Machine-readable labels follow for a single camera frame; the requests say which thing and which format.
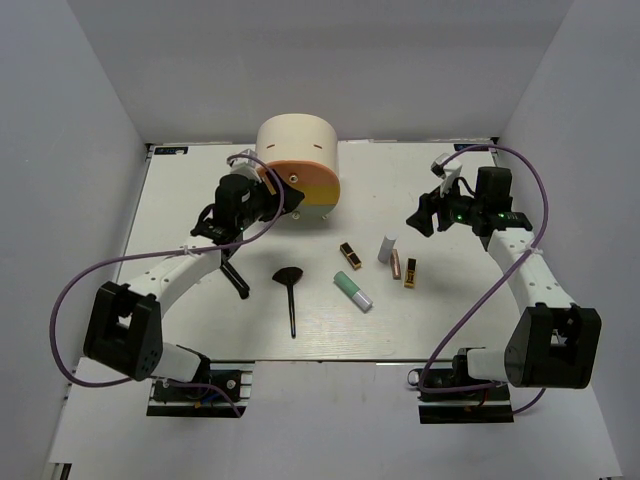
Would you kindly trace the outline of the orange top drawer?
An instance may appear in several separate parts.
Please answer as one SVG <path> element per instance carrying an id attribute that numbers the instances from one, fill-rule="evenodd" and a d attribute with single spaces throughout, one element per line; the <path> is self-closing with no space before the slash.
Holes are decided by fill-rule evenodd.
<path id="1" fill-rule="evenodd" d="M 296 189 L 340 190 L 337 174 L 328 166 L 308 160 L 277 160 L 268 163 L 283 180 Z"/>

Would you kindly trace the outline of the yellow drawer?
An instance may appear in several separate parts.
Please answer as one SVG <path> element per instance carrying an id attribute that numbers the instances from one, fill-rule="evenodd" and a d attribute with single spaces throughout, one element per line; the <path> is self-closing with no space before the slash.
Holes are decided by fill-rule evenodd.
<path id="1" fill-rule="evenodd" d="M 339 184 L 303 185 L 298 190 L 304 193 L 302 202 L 304 206 L 333 208 L 340 199 L 341 188 Z"/>

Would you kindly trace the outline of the rose gold lipstick tube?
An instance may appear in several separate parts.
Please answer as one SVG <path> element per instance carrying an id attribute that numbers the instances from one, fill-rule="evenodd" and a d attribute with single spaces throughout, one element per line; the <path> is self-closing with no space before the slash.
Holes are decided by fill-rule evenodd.
<path id="1" fill-rule="evenodd" d="M 396 249 L 393 249 L 391 251 L 389 262 L 392 271 L 392 278 L 394 280 L 400 280 L 402 278 L 401 262 L 399 259 L 398 251 Z"/>

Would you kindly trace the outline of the lavender cylindrical tube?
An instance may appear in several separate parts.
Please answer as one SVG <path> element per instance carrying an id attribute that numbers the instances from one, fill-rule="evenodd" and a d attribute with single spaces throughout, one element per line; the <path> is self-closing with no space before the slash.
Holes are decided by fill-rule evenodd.
<path id="1" fill-rule="evenodd" d="M 383 264 L 389 262 L 390 257 L 392 255 L 393 249 L 395 247 L 395 243 L 397 241 L 398 235 L 396 233 L 386 233 L 381 242 L 377 260 Z"/>

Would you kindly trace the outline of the cream round drawer organizer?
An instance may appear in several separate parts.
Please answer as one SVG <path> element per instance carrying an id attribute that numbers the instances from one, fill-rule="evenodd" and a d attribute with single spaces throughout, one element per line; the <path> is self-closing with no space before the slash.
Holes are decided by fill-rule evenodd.
<path id="1" fill-rule="evenodd" d="M 318 162 L 339 179 L 337 134 L 326 120 L 314 115 L 289 113 L 266 120 L 257 133 L 256 153 L 267 165 L 277 160 Z"/>

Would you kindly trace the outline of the black gold nail polish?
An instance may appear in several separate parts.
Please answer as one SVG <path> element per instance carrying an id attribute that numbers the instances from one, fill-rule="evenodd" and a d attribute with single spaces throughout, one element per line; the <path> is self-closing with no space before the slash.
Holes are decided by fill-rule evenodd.
<path id="1" fill-rule="evenodd" d="M 408 258 L 405 268 L 404 287 L 414 288 L 416 282 L 416 266 L 417 260 L 415 258 Z"/>

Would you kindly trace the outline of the black gold lipstick case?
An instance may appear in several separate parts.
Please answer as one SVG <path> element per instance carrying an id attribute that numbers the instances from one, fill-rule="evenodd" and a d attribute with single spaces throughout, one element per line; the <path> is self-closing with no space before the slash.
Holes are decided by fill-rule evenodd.
<path id="1" fill-rule="evenodd" d="M 360 258 L 348 242 L 340 245 L 340 252 L 353 270 L 358 270 L 362 266 Z"/>

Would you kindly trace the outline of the green white cosmetic tube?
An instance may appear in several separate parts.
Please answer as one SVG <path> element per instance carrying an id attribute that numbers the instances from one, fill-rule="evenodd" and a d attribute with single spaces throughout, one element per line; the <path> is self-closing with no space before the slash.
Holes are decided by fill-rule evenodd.
<path id="1" fill-rule="evenodd" d="M 333 277 L 334 284 L 363 312 L 369 312 L 373 301 L 364 291 L 343 271 L 338 271 Z"/>

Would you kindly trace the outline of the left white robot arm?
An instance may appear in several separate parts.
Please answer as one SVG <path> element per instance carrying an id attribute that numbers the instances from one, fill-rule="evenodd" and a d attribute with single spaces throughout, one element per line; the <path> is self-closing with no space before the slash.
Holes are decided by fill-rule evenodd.
<path id="1" fill-rule="evenodd" d="M 177 381 L 188 398 L 199 399 L 211 387 L 204 356 L 164 342 L 162 319 L 171 306 L 203 277 L 218 270 L 243 244 L 244 231 L 294 211 L 303 192 L 276 173 L 265 179 L 227 174 L 220 179 L 212 204 L 198 216 L 184 246 L 146 273 L 98 290 L 83 353 L 126 377 L 152 376 Z"/>

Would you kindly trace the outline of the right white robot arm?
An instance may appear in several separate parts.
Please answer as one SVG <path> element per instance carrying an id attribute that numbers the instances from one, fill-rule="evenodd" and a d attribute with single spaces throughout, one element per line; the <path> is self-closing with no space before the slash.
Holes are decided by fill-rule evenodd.
<path id="1" fill-rule="evenodd" d="M 437 167 L 442 182 L 419 199 L 409 226 L 429 237 L 453 224 L 469 226 L 485 251 L 507 275 L 520 319 L 501 349 L 470 347 L 454 358 L 453 390 L 477 397 L 491 383 L 514 387 L 583 389 L 591 379 L 601 318 L 583 308 L 560 286 L 540 251 L 525 214 L 512 211 L 512 175 L 482 167 L 471 195 L 460 191 L 460 165 Z"/>

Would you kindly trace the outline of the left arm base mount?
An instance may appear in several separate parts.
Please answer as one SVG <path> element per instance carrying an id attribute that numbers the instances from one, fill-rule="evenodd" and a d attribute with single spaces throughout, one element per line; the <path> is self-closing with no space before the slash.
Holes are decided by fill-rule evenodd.
<path id="1" fill-rule="evenodd" d="M 254 367 L 254 363 L 211 363 L 198 379 L 200 387 L 179 387 L 157 379 L 150 390 L 146 415 L 240 418 L 249 403 Z"/>

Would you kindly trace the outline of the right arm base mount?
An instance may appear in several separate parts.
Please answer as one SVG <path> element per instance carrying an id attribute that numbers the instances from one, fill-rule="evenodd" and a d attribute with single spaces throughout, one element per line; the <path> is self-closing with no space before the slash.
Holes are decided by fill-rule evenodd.
<path id="1" fill-rule="evenodd" d="M 428 373 L 428 388 L 451 388 L 481 384 L 467 378 L 444 363 L 435 364 Z M 422 425 L 506 424 L 514 421 L 507 386 L 456 393 L 418 394 L 418 414 Z"/>

